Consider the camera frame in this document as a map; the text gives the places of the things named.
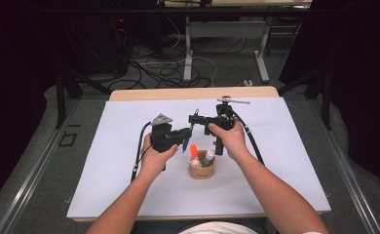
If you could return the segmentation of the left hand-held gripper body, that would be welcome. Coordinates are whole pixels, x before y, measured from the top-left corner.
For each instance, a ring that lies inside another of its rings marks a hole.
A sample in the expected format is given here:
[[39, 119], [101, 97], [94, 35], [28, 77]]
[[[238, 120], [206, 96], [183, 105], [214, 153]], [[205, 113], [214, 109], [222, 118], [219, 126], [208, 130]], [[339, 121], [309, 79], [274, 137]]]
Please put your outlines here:
[[169, 150], [173, 145], [182, 143], [180, 132], [171, 129], [171, 122], [172, 118], [162, 113], [157, 115], [151, 122], [150, 143], [160, 153]]

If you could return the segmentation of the blue pen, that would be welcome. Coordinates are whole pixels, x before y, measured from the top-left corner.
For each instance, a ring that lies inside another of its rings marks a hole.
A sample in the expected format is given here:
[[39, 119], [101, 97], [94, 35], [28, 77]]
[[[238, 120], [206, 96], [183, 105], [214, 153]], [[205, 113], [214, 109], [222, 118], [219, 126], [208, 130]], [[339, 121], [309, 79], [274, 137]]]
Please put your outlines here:
[[[198, 114], [199, 114], [199, 109], [196, 109], [193, 116], [198, 116]], [[183, 144], [182, 144], [182, 152], [183, 153], [186, 151], [186, 149], [188, 147], [190, 137], [192, 136], [194, 125], [195, 125], [194, 123], [190, 123], [189, 136], [183, 141]]]

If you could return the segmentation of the wooden table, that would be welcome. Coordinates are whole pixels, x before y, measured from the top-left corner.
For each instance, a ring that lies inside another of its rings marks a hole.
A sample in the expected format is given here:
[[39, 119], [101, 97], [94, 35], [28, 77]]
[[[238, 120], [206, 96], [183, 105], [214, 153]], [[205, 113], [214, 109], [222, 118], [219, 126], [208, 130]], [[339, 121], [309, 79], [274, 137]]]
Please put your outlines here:
[[[282, 97], [273, 87], [190, 88], [115, 91], [105, 104], [67, 215], [96, 219], [130, 184], [140, 135], [163, 113], [175, 128], [193, 113], [215, 115], [220, 98], [249, 127], [265, 166], [299, 192], [318, 213], [330, 205]], [[178, 151], [151, 185], [139, 211], [141, 220], [257, 217], [265, 214], [236, 163], [216, 157], [210, 178], [189, 175], [190, 156]]]

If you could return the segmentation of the desk with white legs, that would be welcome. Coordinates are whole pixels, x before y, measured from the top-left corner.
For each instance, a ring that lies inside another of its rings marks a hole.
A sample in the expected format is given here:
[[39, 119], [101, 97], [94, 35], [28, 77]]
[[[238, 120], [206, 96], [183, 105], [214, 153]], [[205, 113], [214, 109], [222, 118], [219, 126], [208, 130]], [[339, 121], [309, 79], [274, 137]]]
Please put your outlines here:
[[[184, 9], [213, 9], [227, 10], [306, 10], [311, 6], [313, 0], [163, 0], [166, 7], [178, 10]], [[273, 17], [262, 17], [260, 21], [213, 21], [195, 22], [189, 17], [185, 18], [186, 57], [184, 65], [184, 80], [189, 81], [192, 76], [193, 49], [191, 40], [193, 38], [213, 37], [242, 37], [259, 38], [259, 49], [254, 52], [257, 69], [261, 81], [270, 81], [264, 62], [264, 54], [270, 37], [270, 29]]]

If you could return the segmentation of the person's right hand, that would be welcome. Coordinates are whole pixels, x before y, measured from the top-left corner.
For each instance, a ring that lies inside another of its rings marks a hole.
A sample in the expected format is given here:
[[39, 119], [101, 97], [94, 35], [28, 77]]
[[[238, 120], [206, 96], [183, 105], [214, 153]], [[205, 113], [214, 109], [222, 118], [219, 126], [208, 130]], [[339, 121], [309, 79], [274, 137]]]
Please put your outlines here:
[[249, 155], [245, 132], [238, 119], [234, 120], [234, 127], [231, 130], [224, 130], [213, 123], [209, 124], [209, 130], [222, 140], [229, 157], [236, 163], [240, 163]]

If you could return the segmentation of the person's left hand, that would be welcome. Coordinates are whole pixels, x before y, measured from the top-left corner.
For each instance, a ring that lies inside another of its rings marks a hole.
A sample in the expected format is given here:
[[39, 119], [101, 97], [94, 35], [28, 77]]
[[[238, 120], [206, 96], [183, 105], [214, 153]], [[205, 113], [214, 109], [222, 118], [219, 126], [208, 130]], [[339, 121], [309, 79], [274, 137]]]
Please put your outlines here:
[[147, 134], [144, 138], [138, 176], [155, 179], [164, 170], [168, 160], [176, 153], [178, 146], [174, 144], [167, 151], [160, 153], [151, 145], [150, 137], [151, 135]]

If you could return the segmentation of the black metal stand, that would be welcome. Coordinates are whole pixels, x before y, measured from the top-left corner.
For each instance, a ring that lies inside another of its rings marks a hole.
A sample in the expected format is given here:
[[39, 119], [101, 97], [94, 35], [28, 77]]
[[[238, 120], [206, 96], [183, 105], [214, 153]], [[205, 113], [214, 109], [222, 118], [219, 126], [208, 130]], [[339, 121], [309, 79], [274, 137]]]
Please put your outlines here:
[[296, 79], [290, 84], [283, 85], [278, 89], [278, 94], [281, 96], [293, 88], [296, 88], [302, 83], [309, 82], [305, 90], [304, 96], [306, 99], [316, 99], [318, 94], [323, 96], [321, 107], [321, 118], [328, 130], [330, 126], [330, 98], [332, 85], [332, 70], [329, 68], [312, 69], [304, 76]]
[[72, 98], [79, 99], [83, 95], [83, 91], [79, 82], [86, 83], [90, 87], [110, 95], [112, 91], [88, 76], [76, 71], [72, 68], [63, 68], [56, 73], [56, 91], [57, 91], [57, 124], [59, 129], [66, 119], [65, 94], [69, 94]]

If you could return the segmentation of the round wooden pen holder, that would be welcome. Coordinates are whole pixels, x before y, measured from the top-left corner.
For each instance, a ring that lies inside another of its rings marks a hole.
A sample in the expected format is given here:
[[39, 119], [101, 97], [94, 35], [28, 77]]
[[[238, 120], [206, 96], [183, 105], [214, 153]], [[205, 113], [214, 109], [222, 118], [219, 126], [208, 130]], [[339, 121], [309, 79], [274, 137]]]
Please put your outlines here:
[[189, 162], [189, 175], [194, 179], [207, 179], [214, 175], [215, 158], [209, 167], [203, 166], [207, 150], [200, 150], [197, 159], [191, 159]]

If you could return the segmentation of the grey metal floor rail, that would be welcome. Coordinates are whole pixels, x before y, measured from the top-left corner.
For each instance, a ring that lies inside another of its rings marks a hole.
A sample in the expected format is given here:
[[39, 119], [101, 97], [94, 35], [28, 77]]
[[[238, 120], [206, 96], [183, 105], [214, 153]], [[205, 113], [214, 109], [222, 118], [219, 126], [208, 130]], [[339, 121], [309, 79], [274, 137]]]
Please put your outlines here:
[[29, 142], [12, 175], [0, 192], [0, 234], [18, 231], [59, 233], [76, 186], [77, 129], [68, 125], [80, 101], [71, 100], [63, 124], [56, 128], [54, 110], [47, 108], [40, 127]]
[[325, 126], [325, 123], [322, 120], [322, 112], [319, 109], [318, 102], [316, 100], [309, 100], [308, 104], [317, 119], [319, 126], [322, 128], [330, 148], [333, 150], [333, 161], [342, 177], [348, 194], [350, 195], [352, 203], [359, 214], [360, 220], [367, 234], [380, 234], [380, 225], [367, 203], [367, 200], [360, 188], [356, 175], [345, 156], [345, 153], [338, 144], [333, 132]]

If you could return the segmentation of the white table mat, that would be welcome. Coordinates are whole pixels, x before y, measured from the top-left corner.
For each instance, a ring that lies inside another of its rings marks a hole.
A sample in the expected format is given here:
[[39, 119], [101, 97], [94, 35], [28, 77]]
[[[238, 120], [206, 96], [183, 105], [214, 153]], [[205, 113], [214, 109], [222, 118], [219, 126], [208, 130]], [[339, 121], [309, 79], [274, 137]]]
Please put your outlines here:
[[68, 217], [101, 222], [118, 215], [135, 220], [301, 215], [327, 212], [320, 181], [280, 97], [235, 98], [235, 126], [212, 132], [195, 127], [191, 141], [203, 150], [224, 145], [213, 174], [193, 178], [191, 157], [172, 145], [159, 153], [149, 125], [160, 114], [175, 128], [190, 115], [213, 117], [209, 99], [109, 101], [77, 185]]

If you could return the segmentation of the person's white shirt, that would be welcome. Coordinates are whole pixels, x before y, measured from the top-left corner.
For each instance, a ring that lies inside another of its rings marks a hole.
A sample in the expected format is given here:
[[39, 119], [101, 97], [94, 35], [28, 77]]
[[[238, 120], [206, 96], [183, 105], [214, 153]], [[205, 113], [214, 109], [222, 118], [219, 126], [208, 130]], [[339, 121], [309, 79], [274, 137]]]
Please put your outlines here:
[[178, 234], [258, 234], [256, 231], [245, 227], [241, 224], [225, 222], [225, 221], [210, 221], [195, 225]]

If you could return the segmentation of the green and white glue stick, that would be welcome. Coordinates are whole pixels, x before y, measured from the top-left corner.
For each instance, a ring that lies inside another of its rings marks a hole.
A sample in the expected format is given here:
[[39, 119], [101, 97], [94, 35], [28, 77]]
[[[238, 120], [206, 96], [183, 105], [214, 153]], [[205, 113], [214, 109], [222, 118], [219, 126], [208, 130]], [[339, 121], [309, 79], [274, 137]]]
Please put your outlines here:
[[205, 158], [203, 159], [203, 166], [204, 167], [209, 167], [214, 159], [214, 151], [212, 149], [209, 149], [206, 152]]

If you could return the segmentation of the black computer tower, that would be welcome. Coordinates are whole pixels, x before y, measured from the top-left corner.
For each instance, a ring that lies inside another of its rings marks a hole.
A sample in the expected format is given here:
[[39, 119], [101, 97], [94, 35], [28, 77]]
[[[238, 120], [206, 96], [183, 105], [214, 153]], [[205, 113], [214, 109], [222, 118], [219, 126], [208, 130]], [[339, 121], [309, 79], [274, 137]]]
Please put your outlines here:
[[84, 73], [123, 76], [127, 72], [131, 38], [115, 18], [71, 16], [62, 24]]

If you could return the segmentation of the black metal crossbar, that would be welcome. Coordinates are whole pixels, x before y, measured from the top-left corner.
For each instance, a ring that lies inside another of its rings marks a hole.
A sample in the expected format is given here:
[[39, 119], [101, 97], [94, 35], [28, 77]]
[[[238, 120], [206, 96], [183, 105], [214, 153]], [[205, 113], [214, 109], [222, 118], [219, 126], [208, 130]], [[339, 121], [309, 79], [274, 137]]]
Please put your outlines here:
[[236, 9], [236, 8], [203, 8], [203, 9], [159, 9], [159, 10], [75, 10], [75, 9], [37, 9], [40, 13], [54, 15], [120, 15], [120, 16], [305, 16], [308, 14], [337, 15], [339, 9], [290, 10], [290, 9]]

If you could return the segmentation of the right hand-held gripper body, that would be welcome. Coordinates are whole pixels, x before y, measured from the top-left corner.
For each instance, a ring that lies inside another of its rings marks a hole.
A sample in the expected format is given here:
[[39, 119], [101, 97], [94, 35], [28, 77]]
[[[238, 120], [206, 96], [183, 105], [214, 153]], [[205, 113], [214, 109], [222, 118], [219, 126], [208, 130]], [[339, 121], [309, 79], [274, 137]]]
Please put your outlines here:
[[[206, 135], [213, 135], [209, 129], [209, 124], [214, 124], [226, 131], [231, 130], [234, 127], [234, 118], [237, 117], [237, 113], [233, 110], [233, 107], [230, 105], [230, 103], [242, 103], [241, 100], [234, 100], [230, 97], [221, 97], [217, 101], [218, 105], [216, 106], [216, 116], [205, 118]], [[222, 156], [224, 148], [222, 139], [217, 135], [214, 136], [216, 137], [214, 153], [218, 156]]]

